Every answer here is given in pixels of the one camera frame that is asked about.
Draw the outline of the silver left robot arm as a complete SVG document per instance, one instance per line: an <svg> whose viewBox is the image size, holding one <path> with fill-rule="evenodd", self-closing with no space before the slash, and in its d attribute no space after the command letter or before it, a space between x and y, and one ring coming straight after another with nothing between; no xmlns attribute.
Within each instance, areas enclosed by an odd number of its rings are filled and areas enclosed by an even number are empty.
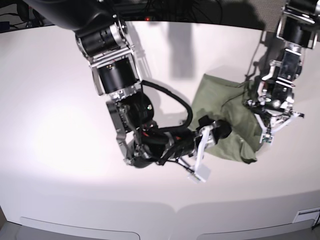
<svg viewBox="0 0 320 240"><path fill-rule="evenodd" d="M260 128L260 143L272 143L276 132L304 114L293 109L294 81L301 75L304 51L314 49L320 29L318 0L288 0L260 74L249 84L245 106Z"/></svg>

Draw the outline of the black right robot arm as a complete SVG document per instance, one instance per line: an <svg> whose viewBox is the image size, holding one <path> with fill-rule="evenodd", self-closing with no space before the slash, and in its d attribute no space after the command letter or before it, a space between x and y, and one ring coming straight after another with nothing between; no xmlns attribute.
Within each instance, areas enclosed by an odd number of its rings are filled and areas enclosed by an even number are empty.
<svg viewBox="0 0 320 240"><path fill-rule="evenodd" d="M127 25L110 0L30 0L28 4L54 25L74 32L97 93L109 96L106 106L127 165L143 169L172 162L195 174L198 166L190 166L183 156L200 161L207 148L231 134L227 121L209 116L200 118L198 127L191 130L191 106L167 88L142 79ZM159 127L144 87L184 106L186 120L180 125Z"/></svg>

